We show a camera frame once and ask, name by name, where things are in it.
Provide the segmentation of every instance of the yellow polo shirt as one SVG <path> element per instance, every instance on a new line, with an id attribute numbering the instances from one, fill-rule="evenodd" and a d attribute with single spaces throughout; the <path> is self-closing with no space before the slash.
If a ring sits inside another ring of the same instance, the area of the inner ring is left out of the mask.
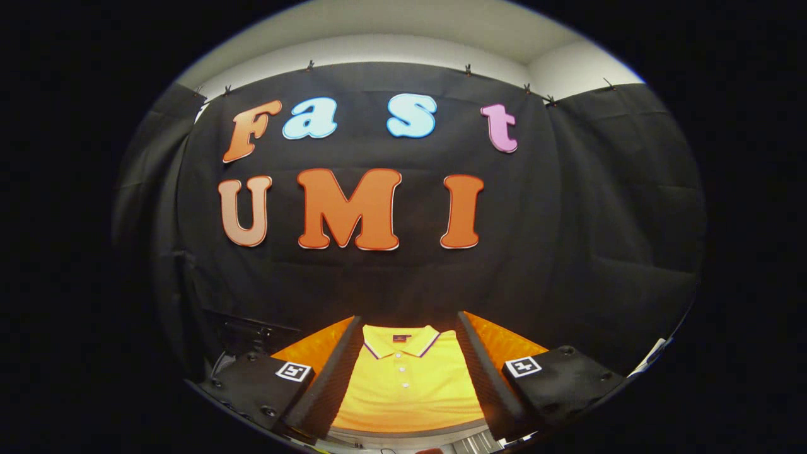
<path id="1" fill-rule="evenodd" d="M 403 433 L 484 419 L 454 330 L 364 325 L 332 427 Z"/>

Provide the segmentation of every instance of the letter s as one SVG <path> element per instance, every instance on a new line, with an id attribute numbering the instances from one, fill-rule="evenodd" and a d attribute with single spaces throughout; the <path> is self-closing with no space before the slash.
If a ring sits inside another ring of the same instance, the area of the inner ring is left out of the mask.
<path id="1" fill-rule="evenodd" d="M 387 110 L 394 116 L 387 120 L 387 130 L 395 137 L 426 137 L 434 130 L 433 113 L 437 103 L 431 96 L 404 93 L 393 96 Z"/>

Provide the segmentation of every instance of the white ceiling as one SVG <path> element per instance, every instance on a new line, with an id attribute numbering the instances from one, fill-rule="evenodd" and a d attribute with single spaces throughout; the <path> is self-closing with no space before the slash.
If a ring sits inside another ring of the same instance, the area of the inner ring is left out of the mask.
<path id="1" fill-rule="evenodd" d="M 191 66 L 177 82 L 198 86 L 265 53 L 336 36 L 372 33 L 453 41 L 528 65 L 584 38 L 502 0 L 311 0 L 257 23 Z"/>

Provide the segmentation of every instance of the letter m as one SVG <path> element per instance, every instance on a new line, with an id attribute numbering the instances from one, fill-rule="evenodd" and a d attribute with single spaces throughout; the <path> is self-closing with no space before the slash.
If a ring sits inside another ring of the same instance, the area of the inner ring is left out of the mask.
<path id="1" fill-rule="evenodd" d="M 396 170 L 368 170 L 348 200 L 332 171 L 300 172 L 297 183 L 305 190 L 305 233 L 298 244 L 305 249 L 327 248 L 331 241 L 323 232 L 324 220 L 339 247 L 346 247 L 361 219 L 362 231 L 356 237 L 356 247 L 396 249 L 398 237 L 392 233 L 392 199 L 400 182 L 401 174 Z"/>

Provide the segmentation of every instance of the cutout letter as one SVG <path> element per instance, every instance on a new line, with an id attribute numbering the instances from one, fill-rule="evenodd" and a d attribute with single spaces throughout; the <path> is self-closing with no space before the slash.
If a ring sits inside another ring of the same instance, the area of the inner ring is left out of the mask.
<path id="1" fill-rule="evenodd" d="M 507 125 L 515 126 L 516 118 L 508 115 L 501 104 L 482 107 L 480 109 L 483 116 L 487 117 L 487 130 L 491 138 L 491 143 L 502 153 L 512 153 L 516 151 L 518 142 L 511 139 L 507 134 Z"/>
<path id="2" fill-rule="evenodd" d="M 219 183 L 221 194 L 221 221 L 227 238 L 237 245 L 255 247 L 266 238 L 266 190 L 272 186 L 267 176 L 252 177 L 247 188 L 253 197 L 253 226 L 247 230 L 238 222 L 238 192 L 241 182 L 229 179 Z"/>
<path id="3" fill-rule="evenodd" d="M 333 114 L 337 112 L 337 102 L 330 98 L 313 98 L 302 101 L 291 109 L 291 117 L 283 125 L 283 136 L 290 141 L 303 137 L 321 139 L 337 130 Z"/>
<path id="4" fill-rule="evenodd" d="M 347 200 L 332 171 L 300 172 L 297 183 L 305 190 L 305 233 L 298 244 L 305 249 L 328 247 L 331 240 L 323 233 L 324 219 L 339 247 L 345 247 L 361 218 L 362 232 L 356 237 L 356 247 L 396 249 L 398 237 L 392 233 L 392 199 L 400 182 L 401 174 L 396 170 L 368 170 Z"/>
<path id="5" fill-rule="evenodd" d="M 387 110 L 395 118 L 387 120 L 387 130 L 395 137 L 426 137 L 434 130 L 433 113 L 437 103 L 431 96 L 402 94 L 393 96 Z"/>
<path id="6" fill-rule="evenodd" d="M 449 175 L 443 180 L 451 192 L 449 228 L 440 238 L 440 245 L 446 249 L 468 249 L 479 243 L 479 235 L 474 232 L 476 220 L 476 196 L 485 188 L 485 183 L 469 175 Z"/>
<path id="7" fill-rule="evenodd" d="M 236 128 L 232 131 L 230 149 L 224 154 L 222 161 L 226 164 L 249 156 L 255 150 L 255 144 L 249 141 L 249 136 L 254 134 L 256 139 L 260 139 L 269 124 L 269 115 L 277 115 L 281 107 L 280 101 L 275 100 L 236 115 L 232 119 Z"/>

